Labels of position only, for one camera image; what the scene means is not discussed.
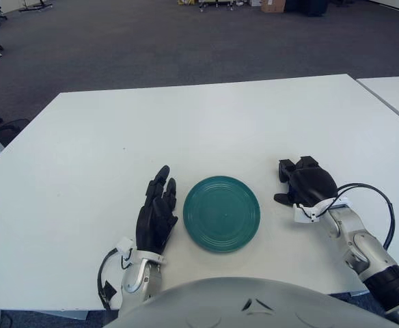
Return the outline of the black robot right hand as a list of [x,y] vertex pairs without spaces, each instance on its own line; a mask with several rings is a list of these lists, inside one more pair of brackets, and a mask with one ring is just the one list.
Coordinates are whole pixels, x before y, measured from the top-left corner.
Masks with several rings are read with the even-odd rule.
[[330,173],[311,156],[302,156],[296,163],[289,159],[280,160],[278,174],[279,181],[288,184],[287,193],[274,195],[273,199],[280,204],[313,207],[338,196],[338,186]]

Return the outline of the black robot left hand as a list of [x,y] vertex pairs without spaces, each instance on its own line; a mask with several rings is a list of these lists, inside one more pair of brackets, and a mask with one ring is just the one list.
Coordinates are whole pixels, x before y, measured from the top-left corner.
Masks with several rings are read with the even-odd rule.
[[146,200],[139,211],[135,240],[138,250],[162,255],[178,218],[176,207],[176,181],[167,180],[170,172],[164,165],[148,184]]

